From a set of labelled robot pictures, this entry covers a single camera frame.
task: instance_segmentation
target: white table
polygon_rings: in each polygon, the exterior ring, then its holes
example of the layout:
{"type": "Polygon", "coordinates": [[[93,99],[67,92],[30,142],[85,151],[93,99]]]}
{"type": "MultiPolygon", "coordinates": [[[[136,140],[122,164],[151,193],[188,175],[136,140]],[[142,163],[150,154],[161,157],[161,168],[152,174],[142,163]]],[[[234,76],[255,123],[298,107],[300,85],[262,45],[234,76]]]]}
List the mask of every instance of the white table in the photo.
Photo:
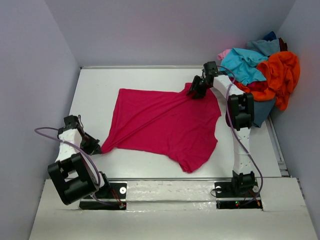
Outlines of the white table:
{"type": "MultiPolygon", "coordinates": [[[[200,68],[82,69],[70,114],[80,114],[84,130],[103,144],[109,134],[119,89],[180,92],[185,83],[192,82],[194,76],[201,73],[200,68]]],[[[198,170],[186,173],[167,156],[126,149],[114,149],[110,153],[93,156],[98,169],[110,179],[232,177],[234,150],[232,134],[225,121],[226,103],[218,91],[213,92],[222,114],[215,131],[218,143],[208,162],[198,170]]],[[[264,177],[281,177],[272,138],[265,123],[261,128],[252,128],[250,151],[264,177]]]]}

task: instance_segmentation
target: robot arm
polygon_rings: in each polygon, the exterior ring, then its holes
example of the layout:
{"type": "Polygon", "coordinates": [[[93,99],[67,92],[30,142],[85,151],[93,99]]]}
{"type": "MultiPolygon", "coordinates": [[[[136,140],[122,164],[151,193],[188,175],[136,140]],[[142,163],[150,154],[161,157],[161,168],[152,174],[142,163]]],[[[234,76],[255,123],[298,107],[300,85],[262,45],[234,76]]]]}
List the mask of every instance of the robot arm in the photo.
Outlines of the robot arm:
{"type": "MultiPolygon", "coordinates": [[[[84,131],[77,116],[65,117],[64,124],[65,126],[58,130],[58,139],[62,141],[58,157],[47,170],[62,202],[69,205],[99,190],[97,181],[99,176],[91,170],[80,150],[87,155],[94,155],[100,154],[101,148],[99,140],[84,131]],[[77,173],[77,177],[67,180],[69,174],[74,172],[77,173]]],[[[103,187],[110,188],[106,175],[104,173],[101,175],[104,181],[103,187]]]]}
{"type": "Polygon", "coordinates": [[[203,67],[202,77],[194,77],[187,95],[193,94],[192,98],[194,99],[204,98],[207,89],[214,87],[227,100],[226,107],[230,114],[231,122],[229,122],[227,117],[226,120],[228,126],[234,129],[231,129],[234,165],[232,171],[233,177],[229,186],[224,191],[232,192],[233,196],[237,196],[240,193],[252,190],[257,185],[251,160],[242,147],[243,145],[249,151],[250,128],[254,120],[253,95],[237,88],[230,81],[225,71],[218,70],[216,62],[207,62],[203,67]]]}
{"type": "MultiPolygon", "coordinates": [[[[231,85],[231,88],[229,90],[230,96],[232,95],[243,96],[245,94],[244,91],[237,88],[237,86],[230,81],[227,75],[219,75],[214,78],[213,87],[217,89],[224,96],[224,98],[227,97],[227,90],[230,85],[231,85]]],[[[235,131],[235,133],[237,138],[242,142],[245,148],[249,151],[250,128],[243,127],[235,131]]],[[[251,160],[248,157],[248,154],[243,149],[243,147],[238,142],[235,135],[232,134],[232,137],[233,137],[233,149],[234,149],[233,171],[238,175],[241,173],[244,175],[250,174],[253,171],[251,160]]]]}

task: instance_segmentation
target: pink cloth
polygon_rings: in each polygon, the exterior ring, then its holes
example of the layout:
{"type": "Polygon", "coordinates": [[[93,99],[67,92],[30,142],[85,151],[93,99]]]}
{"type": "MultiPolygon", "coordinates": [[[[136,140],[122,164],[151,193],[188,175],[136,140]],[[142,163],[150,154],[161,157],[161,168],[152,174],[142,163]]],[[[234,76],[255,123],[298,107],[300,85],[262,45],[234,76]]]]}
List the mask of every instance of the pink cloth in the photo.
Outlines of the pink cloth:
{"type": "Polygon", "coordinates": [[[139,150],[167,155],[187,173],[201,167],[218,142],[221,112],[210,89],[205,98],[191,99],[186,96],[190,86],[186,83],[181,92],[120,89],[102,153],[139,150]]]}
{"type": "Polygon", "coordinates": [[[231,52],[231,49],[226,49],[222,53],[219,53],[217,56],[218,60],[222,61],[230,52],[231,52]]]}

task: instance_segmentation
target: blue cloth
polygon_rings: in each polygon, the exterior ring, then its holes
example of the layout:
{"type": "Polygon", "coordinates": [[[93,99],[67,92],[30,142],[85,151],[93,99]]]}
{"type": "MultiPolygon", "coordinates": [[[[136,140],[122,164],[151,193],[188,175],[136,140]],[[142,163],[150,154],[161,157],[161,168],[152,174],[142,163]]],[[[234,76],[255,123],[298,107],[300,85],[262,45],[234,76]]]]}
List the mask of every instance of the blue cloth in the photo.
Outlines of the blue cloth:
{"type": "Polygon", "coordinates": [[[246,43],[246,48],[256,51],[266,57],[272,54],[280,52],[279,39],[272,41],[258,40],[258,41],[248,41],[246,43]]]}
{"type": "Polygon", "coordinates": [[[272,41],[272,40],[276,40],[277,36],[274,31],[271,31],[267,35],[265,35],[262,39],[266,41],[272,41]]]}
{"type": "Polygon", "coordinates": [[[267,60],[266,56],[256,51],[232,48],[222,60],[221,65],[233,71],[236,80],[246,86],[252,82],[266,81],[265,76],[256,67],[262,61],[267,60]]]}
{"type": "Polygon", "coordinates": [[[276,98],[269,101],[254,101],[254,121],[255,127],[261,128],[262,123],[267,119],[271,109],[276,103],[276,98]]]}

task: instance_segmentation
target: white wall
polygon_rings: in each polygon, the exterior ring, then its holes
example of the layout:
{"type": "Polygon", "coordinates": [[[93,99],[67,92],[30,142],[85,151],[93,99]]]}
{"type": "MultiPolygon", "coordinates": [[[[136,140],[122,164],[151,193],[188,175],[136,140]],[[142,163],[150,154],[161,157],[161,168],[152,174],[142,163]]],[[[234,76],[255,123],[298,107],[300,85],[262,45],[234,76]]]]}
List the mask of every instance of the white wall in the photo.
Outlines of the white wall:
{"type": "Polygon", "coordinates": [[[320,1],[297,0],[278,36],[299,56],[301,75],[285,112],[272,119],[289,172],[300,178],[320,238],[320,1]]]}
{"type": "Polygon", "coordinates": [[[25,240],[57,148],[33,129],[63,124],[80,70],[43,0],[1,1],[0,33],[0,239],[25,240]]]}
{"type": "Polygon", "coordinates": [[[295,0],[45,0],[80,66],[202,65],[277,31],[295,0]]]}

